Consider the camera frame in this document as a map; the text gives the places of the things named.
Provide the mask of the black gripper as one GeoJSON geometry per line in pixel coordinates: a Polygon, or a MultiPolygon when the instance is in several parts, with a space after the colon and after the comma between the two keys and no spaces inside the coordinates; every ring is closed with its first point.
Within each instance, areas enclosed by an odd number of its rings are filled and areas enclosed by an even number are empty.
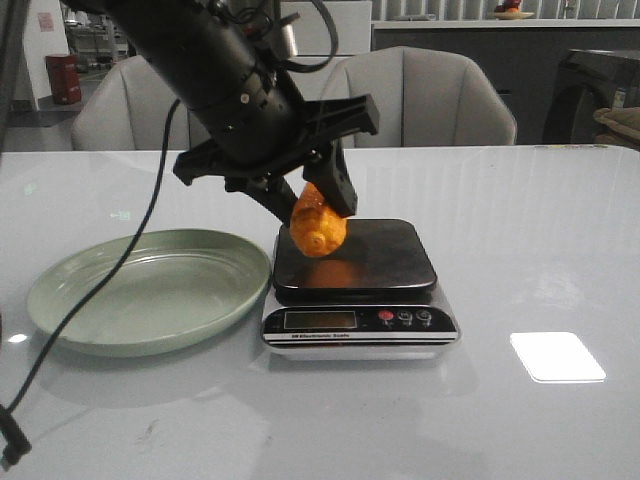
{"type": "Polygon", "coordinates": [[[208,134],[177,157],[173,172],[184,184],[222,177],[227,190],[252,193],[289,226],[298,197],[284,176],[301,168],[340,217],[356,214],[342,140],[377,134],[379,112],[370,95],[306,101],[286,74],[247,74],[210,85],[180,75],[172,88],[208,134]]]}

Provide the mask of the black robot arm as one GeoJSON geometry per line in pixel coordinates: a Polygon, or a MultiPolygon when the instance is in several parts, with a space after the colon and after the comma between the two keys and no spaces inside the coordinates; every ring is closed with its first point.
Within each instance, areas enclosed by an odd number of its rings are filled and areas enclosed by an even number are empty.
{"type": "Polygon", "coordinates": [[[73,1],[105,14],[204,126],[209,140],[180,154],[186,185],[212,175],[288,225],[297,200],[285,174],[302,168],[341,217],[357,210],[342,138],[376,134],[373,99],[307,101],[265,41],[253,40],[219,1],[73,1]]]}

